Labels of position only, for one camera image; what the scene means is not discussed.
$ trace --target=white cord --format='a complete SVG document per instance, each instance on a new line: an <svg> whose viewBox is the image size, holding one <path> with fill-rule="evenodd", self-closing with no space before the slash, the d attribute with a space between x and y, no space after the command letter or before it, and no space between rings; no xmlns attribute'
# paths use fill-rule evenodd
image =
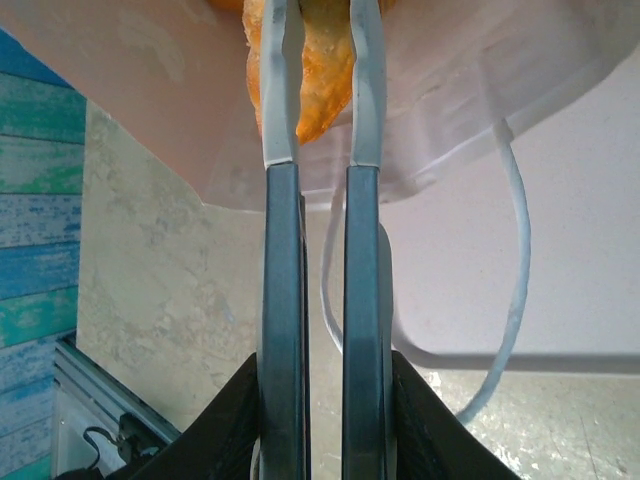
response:
<svg viewBox="0 0 640 480"><path fill-rule="evenodd" d="M524 314L524 307L527 301L529 272L531 267L531 222L529 219L524 183L522 181L522 176L520 175L520 170L518 169L513 149L511 148L513 133L504 120L494 127L493 132L498 142L502 164L509 180L509 188L511 190L518 226L520 260L518 277L511 297L511 305L509 307L502 343L498 349L495 359L493 360L491 368L487 372L487 376L482 382L482 385L469 403L456 414L458 420L463 424L471 422L478 412L487 405L491 396L495 392L498 383L500 383L500 378L502 377L509 358L511 357L513 347L520 331L520 325L522 324L522 316ZM329 331L329 335L331 335L331 338L340 353L342 353L342 331L340 330L338 322L331 310L328 283L333 249L338 234L338 226L342 219L343 202L344 184L340 184L336 189L331 202L331 219L329 221L329 227L327 228L327 236L325 238L322 251L322 281L320 287L324 322L327 330Z"/></svg>
<svg viewBox="0 0 640 480"><path fill-rule="evenodd" d="M500 377L502 377L504 373L507 362L513 352L513 347L518 339L524 307L527 302L529 271L531 267L531 221L529 219L524 183L522 182L516 157L511 148L513 133L511 133L511 129L509 129L505 121L495 126L493 131L498 141L502 165L509 179L509 188L511 189L511 198L513 200L516 223L518 225L520 264L518 266L516 285L511 296L511 305L509 306L507 324L505 325L504 335L502 336L502 344L482 385L480 385L480 388L467 406L456 414L458 420L463 424L471 422L478 412L487 405L498 383L500 383Z"/></svg>
<svg viewBox="0 0 640 480"><path fill-rule="evenodd" d="M322 247L322 259L320 260L322 277L320 281L320 300L322 302L322 316L327 331L335 343L338 351L342 355L342 331L338 325L336 317L331 309L331 301L329 299L329 274L331 273L331 260L333 259L333 250L338 236L338 227L342 220L342 204L344 203L344 181L336 187L336 191L331 200L331 217L329 226L327 227L327 236L324 239Z"/></svg>

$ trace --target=teal painted wood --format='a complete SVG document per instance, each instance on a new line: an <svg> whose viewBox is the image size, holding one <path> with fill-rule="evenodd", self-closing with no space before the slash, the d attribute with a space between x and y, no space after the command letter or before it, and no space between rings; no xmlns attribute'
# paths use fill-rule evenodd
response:
<svg viewBox="0 0 640 480"><path fill-rule="evenodd" d="M78 92L0 74L0 134L84 143L86 100Z"/></svg>
<svg viewBox="0 0 640 480"><path fill-rule="evenodd" d="M0 249L0 300L78 285L80 244Z"/></svg>
<svg viewBox="0 0 640 480"><path fill-rule="evenodd" d="M77 287L0 301L0 348L73 330L77 321Z"/></svg>
<svg viewBox="0 0 640 480"><path fill-rule="evenodd" d="M61 87L69 87L67 82L28 53L17 40L14 40L8 33L3 32L2 29L0 29L0 52L2 52L2 55L0 55L0 72Z"/></svg>
<svg viewBox="0 0 640 480"><path fill-rule="evenodd" d="M51 456L36 460L35 462L10 473L2 480L49 480L51 478Z"/></svg>
<svg viewBox="0 0 640 480"><path fill-rule="evenodd" d="M0 350L0 393L21 388L53 375L53 353L60 335Z"/></svg>
<svg viewBox="0 0 640 480"><path fill-rule="evenodd" d="M84 146L0 135L0 193L82 193Z"/></svg>
<svg viewBox="0 0 640 480"><path fill-rule="evenodd" d="M51 418L0 438L0 478L31 465L50 452Z"/></svg>
<svg viewBox="0 0 640 480"><path fill-rule="evenodd" d="M80 241L80 195L1 195L0 248Z"/></svg>
<svg viewBox="0 0 640 480"><path fill-rule="evenodd" d="M0 394L0 437L53 415L53 377Z"/></svg>

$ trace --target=blue wooden wall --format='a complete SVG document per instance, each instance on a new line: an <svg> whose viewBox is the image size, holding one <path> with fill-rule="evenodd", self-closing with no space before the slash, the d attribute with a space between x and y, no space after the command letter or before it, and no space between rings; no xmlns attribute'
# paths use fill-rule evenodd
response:
<svg viewBox="0 0 640 480"><path fill-rule="evenodd" d="M74 329L85 99L0 28L0 478L49 478L55 339Z"/></svg>

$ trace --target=white surface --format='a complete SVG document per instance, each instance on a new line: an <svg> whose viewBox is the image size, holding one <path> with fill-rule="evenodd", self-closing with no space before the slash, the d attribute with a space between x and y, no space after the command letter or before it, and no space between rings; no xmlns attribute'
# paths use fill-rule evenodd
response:
<svg viewBox="0 0 640 480"><path fill-rule="evenodd" d="M100 105L208 203L261 210L264 166L238 16L205 0L3 0L0 23ZM408 198L449 165L580 97L640 37L639 0L400 0L385 16L381 197ZM351 153L347 109L300 149L307 205L328 208Z"/></svg>
<svg viewBox="0 0 640 480"><path fill-rule="evenodd" d="M520 356L555 357L555 368L569 370L572 359L591 356L605 371L640 372L638 85L640 50L514 143L533 235ZM382 220L394 252L398 318L411 342L452 356L495 352L517 268L498 154L384 206ZM629 363L607 366L612 356Z"/></svg>

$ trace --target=white paper bag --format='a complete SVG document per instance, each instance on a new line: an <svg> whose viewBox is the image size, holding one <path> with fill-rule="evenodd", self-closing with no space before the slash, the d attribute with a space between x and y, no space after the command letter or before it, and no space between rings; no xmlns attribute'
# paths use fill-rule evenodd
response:
<svg viewBox="0 0 640 480"><path fill-rule="evenodd" d="M426 188L605 78L640 39L639 0L398 0L384 19L381 200ZM264 166L238 16L204 0L3 0L0 25L119 121L206 202L261 210ZM348 163L347 108L300 150L311 208Z"/></svg>

